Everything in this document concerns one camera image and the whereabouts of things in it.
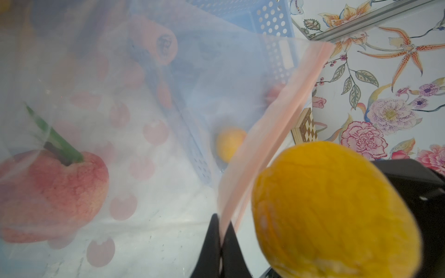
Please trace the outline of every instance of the apple stem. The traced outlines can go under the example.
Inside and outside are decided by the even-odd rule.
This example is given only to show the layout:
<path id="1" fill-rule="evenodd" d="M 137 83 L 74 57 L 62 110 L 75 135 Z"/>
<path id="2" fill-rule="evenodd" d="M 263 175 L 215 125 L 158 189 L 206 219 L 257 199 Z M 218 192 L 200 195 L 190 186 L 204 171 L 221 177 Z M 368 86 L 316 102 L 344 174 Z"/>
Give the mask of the apple stem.
<path id="1" fill-rule="evenodd" d="M 70 166 L 72 164 L 72 162 L 70 160 L 66 159 L 61 154 L 61 151 L 58 148 L 56 148 L 52 143 L 45 142 L 45 145 L 43 145 L 43 147 L 45 149 L 47 149 L 48 151 L 50 151 L 52 154 L 54 154 L 63 165 Z"/>

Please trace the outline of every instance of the red apple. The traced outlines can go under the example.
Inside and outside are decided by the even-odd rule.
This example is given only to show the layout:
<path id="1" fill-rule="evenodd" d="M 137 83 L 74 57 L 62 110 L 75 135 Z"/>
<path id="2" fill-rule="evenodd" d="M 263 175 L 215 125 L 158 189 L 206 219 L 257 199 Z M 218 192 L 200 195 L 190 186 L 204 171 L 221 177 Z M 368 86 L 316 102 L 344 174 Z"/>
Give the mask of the red apple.
<path id="1" fill-rule="evenodd" d="M 108 193 L 100 157 L 64 166 L 47 150 L 16 155 L 0 164 L 0 236 L 37 242 L 69 236 L 88 224 Z"/>

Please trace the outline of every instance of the red fruit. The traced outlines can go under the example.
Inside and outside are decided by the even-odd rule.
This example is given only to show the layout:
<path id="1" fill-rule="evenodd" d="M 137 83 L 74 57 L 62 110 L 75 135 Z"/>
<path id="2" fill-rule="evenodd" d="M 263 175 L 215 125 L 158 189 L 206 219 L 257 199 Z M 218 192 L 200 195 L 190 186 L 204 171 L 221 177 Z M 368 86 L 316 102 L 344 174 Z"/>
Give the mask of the red fruit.
<path id="1" fill-rule="evenodd" d="M 161 65 L 168 65 L 178 53 L 178 41 L 170 29 L 145 16 L 133 15 L 129 20 L 129 37 Z"/>
<path id="2" fill-rule="evenodd" d="M 64 166 L 49 151 L 30 151 L 0 164 L 0 233 L 6 242 L 69 236 L 88 224 L 108 193 L 102 159 L 82 152 L 84 162 Z"/>

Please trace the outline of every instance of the pink flower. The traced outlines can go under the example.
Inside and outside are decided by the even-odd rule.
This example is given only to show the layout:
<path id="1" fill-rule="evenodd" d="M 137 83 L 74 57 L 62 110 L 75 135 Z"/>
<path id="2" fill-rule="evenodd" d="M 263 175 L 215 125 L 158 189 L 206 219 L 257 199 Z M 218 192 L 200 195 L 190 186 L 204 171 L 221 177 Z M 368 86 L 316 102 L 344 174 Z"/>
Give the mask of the pink flower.
<path id="1" fill-rule="evenodd" d="M 429 148 L 431 151 L 423 149 L 418 152 L 416 160 L 424 166 L 445 175 L 445 145 L 431 145 Z"/>
<path id="2" fill-rule="evenodd" d="M 429 97 L 436 94 L 439 91 L 439 86 L 434 83 L 425 84 L 420 86 L 419 95 Z"/>
<path id="3" fill-rule="evenodd" d="M 385 148 L 388 147 L 383 133 L 372 123 L 353 121 L 341 134 L 340 143 L 360 153 L 369 160 L 386 157 Z"/>
<path id="4" fill-rule="evenodd" d="M 409 159 L 409 155 L 405 151 L 399 150 L 392 153 L 391 159 Z"/>
<path id="5" fill-rule="evenodd" d="M 397 93 L 396 93 L 396 96 L 400 97 L 403 94 L 408 94 L 408 91 L 409 91 L 409 87 L 405 87 L 405 88 L 399 89 L 397 91 Z"/>
<path id="6" fill-rule="evenodd" d="M 420 108 L 425 108 L 428 106 L 428 100 L 424 97 L 418 97 L 415 100 L 413 100 L 413 102 L 411 103 L 411 105 L 414 108 L 420 109 Z"/>
<path id="7" fill-rule="evenodd" d="M 312 107 L 313 108 L 324 108 L 326 99 L 322 97 L 312 97 Z"/>
<path id="8" fill-rule="evenodd" d="M 371 104 L 368 118 L 383 134 L 410 129 L 417 124 L 418 115 L 401 99 L 378 99 Z"/>

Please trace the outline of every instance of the orange ball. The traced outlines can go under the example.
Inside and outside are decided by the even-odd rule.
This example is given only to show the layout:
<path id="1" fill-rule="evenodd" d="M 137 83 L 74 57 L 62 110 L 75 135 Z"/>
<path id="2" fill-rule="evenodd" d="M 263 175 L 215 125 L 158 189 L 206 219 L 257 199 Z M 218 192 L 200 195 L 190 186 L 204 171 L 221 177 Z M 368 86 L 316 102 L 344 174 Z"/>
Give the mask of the orange ball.
<path id="1" fill-rule="evenodd" d="M 243 144 L 247 133 L 239 128 L 223 130 L 216 138 L 216 153 L 222 161 L 229 163 L 238 148 Z"/>

